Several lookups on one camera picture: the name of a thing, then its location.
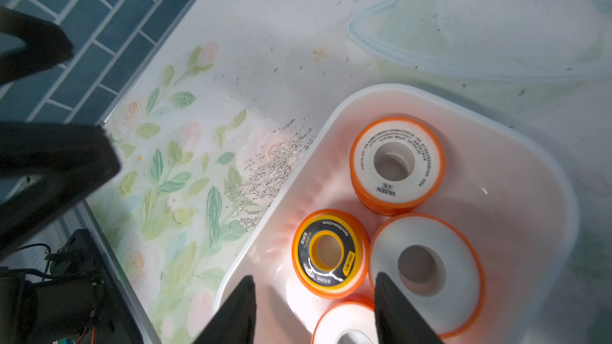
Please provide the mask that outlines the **yellow black tape roll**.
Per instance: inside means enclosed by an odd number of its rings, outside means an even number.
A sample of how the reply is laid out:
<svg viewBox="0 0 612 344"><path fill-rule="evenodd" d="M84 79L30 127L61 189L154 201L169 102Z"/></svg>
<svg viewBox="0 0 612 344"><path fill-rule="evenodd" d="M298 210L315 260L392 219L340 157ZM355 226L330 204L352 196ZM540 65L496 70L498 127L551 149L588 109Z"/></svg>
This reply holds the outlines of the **yellow black tape roll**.
<svg viewBox="0 0 612 344"><path fill-rule="evenodd" d="M294 234L294 271L316 296L342 299L356 291L368 273L369 244L366 229L350 213L317 210L301 222Z"/></svg>

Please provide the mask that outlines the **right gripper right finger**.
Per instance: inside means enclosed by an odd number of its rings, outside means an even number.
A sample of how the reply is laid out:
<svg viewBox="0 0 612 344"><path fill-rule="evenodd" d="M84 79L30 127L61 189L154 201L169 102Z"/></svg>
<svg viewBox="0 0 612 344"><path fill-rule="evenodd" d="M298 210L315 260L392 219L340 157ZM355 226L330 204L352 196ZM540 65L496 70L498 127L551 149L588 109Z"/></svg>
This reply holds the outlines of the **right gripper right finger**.
<svg viewBox="0 0 612 344"><path fill-rule="evenodd" d="M385 272L375 281L375 324L379 343L442 344Z"/></svg>

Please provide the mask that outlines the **large orange white tape roll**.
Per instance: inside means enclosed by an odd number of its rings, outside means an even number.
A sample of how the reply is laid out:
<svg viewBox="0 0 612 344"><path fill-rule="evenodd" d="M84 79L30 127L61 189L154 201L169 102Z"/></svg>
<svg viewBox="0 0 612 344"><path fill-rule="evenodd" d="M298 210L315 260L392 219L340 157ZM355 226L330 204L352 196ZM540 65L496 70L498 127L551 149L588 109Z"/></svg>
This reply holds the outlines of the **large orange white tape roll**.
<svg viewBox="0 0 612 344"><path fill-rule="evenodd" d="M378 343L374 301L353 296L330 307L320 318L311 343Z"/></svg>

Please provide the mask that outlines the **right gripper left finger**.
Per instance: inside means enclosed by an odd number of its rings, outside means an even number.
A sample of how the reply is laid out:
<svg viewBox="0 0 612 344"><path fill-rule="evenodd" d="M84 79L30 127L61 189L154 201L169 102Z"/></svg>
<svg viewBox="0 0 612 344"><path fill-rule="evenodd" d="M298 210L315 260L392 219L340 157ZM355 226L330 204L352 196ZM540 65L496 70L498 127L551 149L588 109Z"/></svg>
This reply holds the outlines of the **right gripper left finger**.
<svg viewBox="0 0 612 344"><path fill-rule="evenodd" d="M252 276L244 276L194 343L251 344L256 321L255 282Z"/></svg>

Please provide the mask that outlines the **white storage box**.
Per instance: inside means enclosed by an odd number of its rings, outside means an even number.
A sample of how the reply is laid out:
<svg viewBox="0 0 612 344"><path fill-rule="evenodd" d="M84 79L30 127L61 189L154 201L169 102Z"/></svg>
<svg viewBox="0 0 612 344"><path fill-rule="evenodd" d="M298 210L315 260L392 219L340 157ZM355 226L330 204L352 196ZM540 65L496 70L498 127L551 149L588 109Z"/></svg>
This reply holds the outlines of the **white storage box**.
<svg viewBox="0 0 612 344"><path fill-rule="evenodd" d="M332 305L299 281L292 261L299 225L318 210L353 215L370 238L372 264L398 274L406 246L387 217L360 202L349 165L360 132L392 116L414 119L438 137L445 174L418 211L457 229L484 272L477 314L446 342L518 343L532 326L578 235L579 207L567 175L541 147L502 124L420 89L379 84L338 105L222 280L215 308L253 277L256 342L309 342Z"/></svg>

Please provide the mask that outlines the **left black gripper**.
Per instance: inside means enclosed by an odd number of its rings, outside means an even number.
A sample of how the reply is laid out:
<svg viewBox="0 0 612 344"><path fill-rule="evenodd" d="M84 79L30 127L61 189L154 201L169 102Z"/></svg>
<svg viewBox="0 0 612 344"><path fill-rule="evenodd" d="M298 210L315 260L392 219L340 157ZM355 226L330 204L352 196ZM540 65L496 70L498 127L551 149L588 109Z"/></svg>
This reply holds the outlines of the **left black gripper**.
<svg viewBox="0 0 612 344"><path fill-rule="evenodd" d="M1 83L51 69L73 57L59 25L6 7L1 32L24 42L1 55ZM7 257L48 224L98 190L121 169L97 126L1 123L1 177L34 182L1 204L1 256Z"/></svg>

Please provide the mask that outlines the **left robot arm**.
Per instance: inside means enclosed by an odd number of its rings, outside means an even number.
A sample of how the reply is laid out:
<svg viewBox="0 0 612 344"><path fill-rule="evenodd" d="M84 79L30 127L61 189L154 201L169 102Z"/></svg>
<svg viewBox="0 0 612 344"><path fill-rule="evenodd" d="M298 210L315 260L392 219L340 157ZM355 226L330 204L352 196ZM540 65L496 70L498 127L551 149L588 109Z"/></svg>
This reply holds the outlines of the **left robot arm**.
<svg viewBox="0 0 612 344"><path fill-rule="evenodd" d="M73 56L56 24L9 8L1 32L23 42L1 55L3 84L46 71ZM1 124L1 176L33 183L1 203L1 255L8 257L98 190L120 171L105 133L96 126ZM48 268L1 269L1 341L140 343L143 336L122 299L92 234L78 229Z"/></svg>

